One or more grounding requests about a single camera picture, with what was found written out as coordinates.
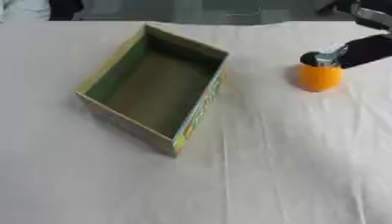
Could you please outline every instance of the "table surface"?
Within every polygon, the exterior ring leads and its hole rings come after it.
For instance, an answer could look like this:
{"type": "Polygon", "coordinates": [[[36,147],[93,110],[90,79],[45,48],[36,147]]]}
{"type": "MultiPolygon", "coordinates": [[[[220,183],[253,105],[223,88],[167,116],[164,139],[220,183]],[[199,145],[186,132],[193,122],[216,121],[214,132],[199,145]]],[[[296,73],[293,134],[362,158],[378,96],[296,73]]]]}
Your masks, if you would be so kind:
{"type": "Polygon", "coordinates": [[[375,31],[154,24],[232,53],[220,96],[172,159],[73,94],[141,25],[0,27],[1,223],[391,223],[392,59],[327,92],[293,85],[301,54],[375,31]]]}

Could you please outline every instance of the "orange object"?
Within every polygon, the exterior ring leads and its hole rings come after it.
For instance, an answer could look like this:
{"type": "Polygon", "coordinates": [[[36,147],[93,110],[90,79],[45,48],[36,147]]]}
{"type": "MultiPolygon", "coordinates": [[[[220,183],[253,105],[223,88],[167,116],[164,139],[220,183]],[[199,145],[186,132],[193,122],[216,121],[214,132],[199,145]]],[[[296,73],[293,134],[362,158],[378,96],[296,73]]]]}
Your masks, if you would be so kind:
{"type": "Polygon", "coordinates": [[[299,83],[308,91],[320,92],[340,84],[343,69],[338,66],[301,65],[299,83]]]}

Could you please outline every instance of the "box side wall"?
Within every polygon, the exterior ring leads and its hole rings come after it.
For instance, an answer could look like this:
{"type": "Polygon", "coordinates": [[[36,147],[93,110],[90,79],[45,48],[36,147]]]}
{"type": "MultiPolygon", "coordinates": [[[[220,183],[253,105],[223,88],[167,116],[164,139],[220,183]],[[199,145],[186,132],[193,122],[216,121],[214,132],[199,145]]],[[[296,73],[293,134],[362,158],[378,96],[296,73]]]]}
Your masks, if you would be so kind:
{"type": "Polygon", "coordinates": [[[147,54],[147,38],[141,37],[87,92],[86,95],[105,103],[132,76],[147,54]]]}
{"type": "Polygon", "coordinates": [[[128,121],[121,115],[118,115],[117,113],[114,113],[113,111],[110,111],[109,109],[103,107],[99,103],[92,101],[85,95],[78,94],[78,96],[82,99],[82,101],[86,104],[87,108],[95,117],[99,118],[100,120],[103,120],[104,122],[111,123],[119,127],[120,129],[128,132],[134,137],[138,137],[139,139],[156,148],[165,155],[171,157],[176,156],[170,139],[163,138],[149,131],[141,125],[128,121]]]}
{"type": "Polygon", "coordinates": [[[123,43],[101,67],[101,69],[91,75],[87,80],[78,86],[76,93],[84,95],[87,93],[108,71],[110,71],[128,52],[129,50],[145,36],[145,28],[138,31],[133,37],[123,43]]]}
{"type": "Polygon", "coordinates": [[[198,123],[202,120],[207,106],[215,99],[215,96],[218,94],[221,88],[221,83],[226,78],[226,75],[227,71],[224,69],[224,67],[222,67],[212,78],[211,82],[208,84],[208,87],[203,92],[203,95],[200,97],[198,103],[193,108],[190,115],[185,119],[185,122],[178,130],[176,136],[173,138],[172,144],[177,154],[182,151],[186,141],[192,135],[198,123]]]}
{"type": "Polygon", "coordinates": [[[192,49],[197,53],[200,53],[208,58],[214,58],[216,60],[223,60],[228,56],[228,53],[218,49],[216,47],[192,40],[189,38],[183,38],[168,31],[163,31],[151,25],[145,26],[146,35],[171,42],[177,46],[192,49]]]}

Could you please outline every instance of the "white table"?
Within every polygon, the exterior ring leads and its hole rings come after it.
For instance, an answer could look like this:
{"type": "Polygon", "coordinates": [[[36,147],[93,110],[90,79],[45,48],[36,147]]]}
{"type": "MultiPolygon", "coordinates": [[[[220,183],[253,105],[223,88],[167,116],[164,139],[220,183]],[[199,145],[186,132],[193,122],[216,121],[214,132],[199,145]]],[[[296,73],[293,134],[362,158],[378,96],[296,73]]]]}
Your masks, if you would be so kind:
{"type": "Polygon", "coordinates": [[[97,122],[73,94],[141,25],[0,26],[0,223],[391,223],[392,59],[347,70],[324,93],[289,82],[302,53],[374,31],[156,24],[233,53],[174,160],[97,122]]]}

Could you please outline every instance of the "white cloth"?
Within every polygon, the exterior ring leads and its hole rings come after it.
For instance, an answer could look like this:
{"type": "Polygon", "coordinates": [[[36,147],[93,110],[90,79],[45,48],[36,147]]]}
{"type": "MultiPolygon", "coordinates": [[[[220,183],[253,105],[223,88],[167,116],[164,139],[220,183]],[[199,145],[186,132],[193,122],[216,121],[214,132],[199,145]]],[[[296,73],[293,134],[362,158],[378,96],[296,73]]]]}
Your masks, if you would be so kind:
{"type": "Polygon", "coordinates": [[[299,57],[375,31],[351,22],[158,24],[229,50],[228,77],[178,159],[73,94],[140,27],[0,27],[0,223],[392,223],[392,59],[308,93],[299,57]]]}
{"type": "Polygon", "coordinates": [[[0,23],[48,20],[47,0],[0,0],[0,23]]]}

